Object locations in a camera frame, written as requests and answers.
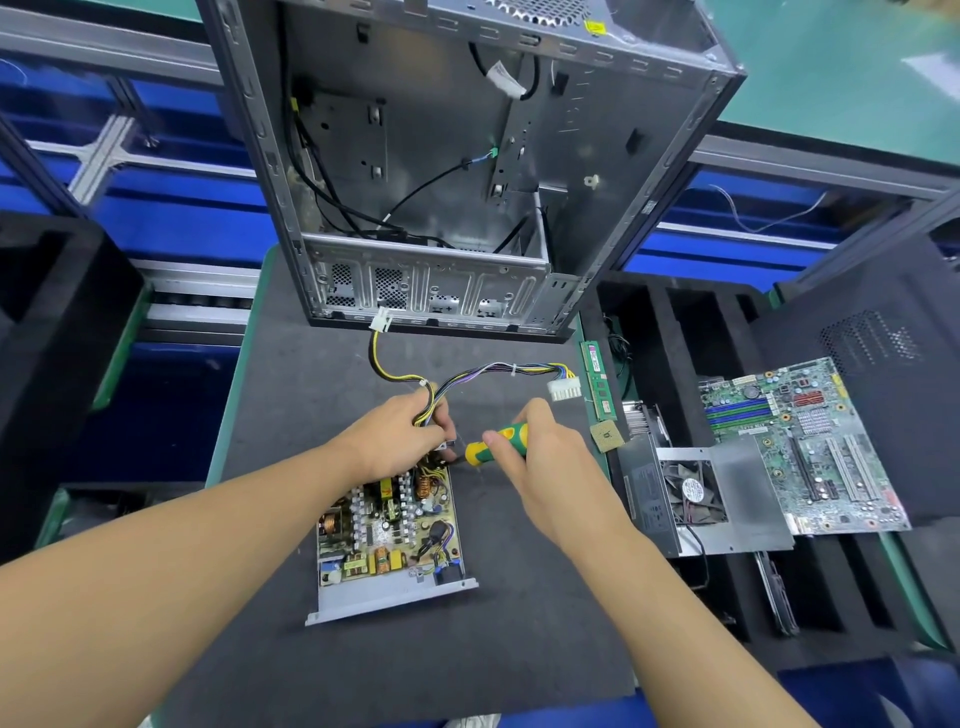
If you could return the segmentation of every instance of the wire bundle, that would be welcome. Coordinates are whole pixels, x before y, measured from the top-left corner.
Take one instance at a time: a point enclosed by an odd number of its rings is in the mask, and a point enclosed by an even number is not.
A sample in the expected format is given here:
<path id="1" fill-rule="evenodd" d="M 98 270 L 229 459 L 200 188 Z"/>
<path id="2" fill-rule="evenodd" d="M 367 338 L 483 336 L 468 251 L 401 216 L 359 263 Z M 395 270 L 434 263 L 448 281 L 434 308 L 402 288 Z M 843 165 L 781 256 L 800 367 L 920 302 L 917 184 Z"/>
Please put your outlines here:
<path id="1" fill-rule="evenodd" d="M 511 364 L 505 361 L 494 361 L 490 364 L 485 364 L 482 367 L 468 369 L 465 372 L 456 374 L 435 389 L 433 382 L 431 382 L 425 376 L 392 375 L 384 370 L 384 368 L 380 365 L 379 358 L 376 354 L 376 344 L 379 336 L 379 331 L 374 331 L 372 333 L 372 336 L 370 337 L 370 346 L 367 350 L 368 359 L 370 360 L 370 365 L 373 367 L 373 370 L 381 378 L 386 379 L 387 381 L 415 381 L 420 384 L 420 386 L 426 387 L 426 390 L 429 394 L 426 406 L 414 418 L 414 425 L 417 427 L 423 427 L 430 423 L 437 405 L 444 398 L 444 395 L 453 388 L 454 385 L 472 381 L 486 372 L 501 372 L 510 375 L 522 374 L 527 376 L 555 374 L 555 379 L 568 379 L 576 376 L 568 366 L 557 362 Z"/>

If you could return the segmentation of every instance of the hand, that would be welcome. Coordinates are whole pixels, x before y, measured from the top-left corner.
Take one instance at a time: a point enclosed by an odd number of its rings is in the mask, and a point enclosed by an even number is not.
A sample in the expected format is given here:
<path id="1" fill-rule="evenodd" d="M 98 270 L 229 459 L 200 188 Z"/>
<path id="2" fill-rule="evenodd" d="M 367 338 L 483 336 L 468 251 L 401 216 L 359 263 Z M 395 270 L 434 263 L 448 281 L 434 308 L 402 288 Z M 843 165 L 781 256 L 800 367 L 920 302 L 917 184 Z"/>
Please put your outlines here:
<path id="1" fill-rule="evenodd" d="M 330 441 L 357 459 L 357 485 L 408 471 L 440 443 L 457 438 L 446 399 L 434 410 L 433 425 L 413 426 L 427 399 L 425 387 L 390 397 Z M 440 456 L 447 461 L 457 457 L 451 449 L 441 450 Z"/>
<path id="2" fill-rule="evenodd" d="M 499 432 L 484 432 L 483 441 L 544 536 L 572 558 L 574 544 L 590 543 L 590 534 L 603 537 L 624 526 L 633 530 L 583 436 L 557 425 L 546 400 L 527 402 L 514 422 L 527 424 L 525 461 Z"/>

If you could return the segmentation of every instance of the white connector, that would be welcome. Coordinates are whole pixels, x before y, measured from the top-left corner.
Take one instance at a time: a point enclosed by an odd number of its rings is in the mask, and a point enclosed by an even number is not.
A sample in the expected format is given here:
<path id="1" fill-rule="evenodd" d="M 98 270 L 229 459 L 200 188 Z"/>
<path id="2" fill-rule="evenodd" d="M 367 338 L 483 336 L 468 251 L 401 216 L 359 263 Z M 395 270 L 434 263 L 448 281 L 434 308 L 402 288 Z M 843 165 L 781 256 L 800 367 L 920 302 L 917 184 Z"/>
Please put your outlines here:
<path id="1" fill-rule="evenodd" d="M 578 376 L 553 379 L 546 383 L 546 388 L 550 392 L 550 399 L 553 401 L 572 400 L 574 397 L 581 396 L 580 378 Z"/>
<path id="2" fill-rule="evenodd" d="M 393 320 L 394 317 L 390 313 L 390 309 L 381 305 L 376 310 L 376 316 L 374 316 L 373 320 L 370 322 L 370 328 L 372 328 L 374 331 L 379 331 L 380 333 L 386 333 Z"/>

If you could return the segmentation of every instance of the power supply circuit board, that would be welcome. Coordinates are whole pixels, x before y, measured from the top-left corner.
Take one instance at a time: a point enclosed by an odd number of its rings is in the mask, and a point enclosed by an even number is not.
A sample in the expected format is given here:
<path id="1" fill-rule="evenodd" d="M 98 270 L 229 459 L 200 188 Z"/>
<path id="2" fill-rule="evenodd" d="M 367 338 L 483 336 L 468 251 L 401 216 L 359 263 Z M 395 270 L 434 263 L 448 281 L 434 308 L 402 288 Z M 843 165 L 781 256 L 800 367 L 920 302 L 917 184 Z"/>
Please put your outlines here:
<path id="1" fill-rule="evenodd" d="M 910 528 L 829 357 L 704 381 L 700 392 L 718 442 L 756 439 L 795 536 Z"/>
<path id="2" fill-rule="evenodd" d="M 326 590 L 398 571 L 420 582 L 462 580 L 446 466 L 422 463 L 337 500 L 317 521 L 317 566 L 322 601 Z"/>

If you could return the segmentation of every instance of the person's right hand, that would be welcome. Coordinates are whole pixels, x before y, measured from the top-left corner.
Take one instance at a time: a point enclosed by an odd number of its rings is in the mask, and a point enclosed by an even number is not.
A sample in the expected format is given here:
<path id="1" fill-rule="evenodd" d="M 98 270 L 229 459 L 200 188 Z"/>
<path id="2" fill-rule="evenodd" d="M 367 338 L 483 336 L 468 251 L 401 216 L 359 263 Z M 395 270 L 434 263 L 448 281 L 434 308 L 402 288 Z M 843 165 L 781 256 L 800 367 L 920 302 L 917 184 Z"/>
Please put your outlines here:
<path id="1" fill-rule="evenodd" d="M 546 400 L 527 402 L 514 422 L 527 424 L 526 460 L 499 432 L 484 432 L 483 441 L 544 536 L 572 557 L 573 545 L 588 541 L 590 534 L 633 529 L 583 436 L 558 425 Z"/>

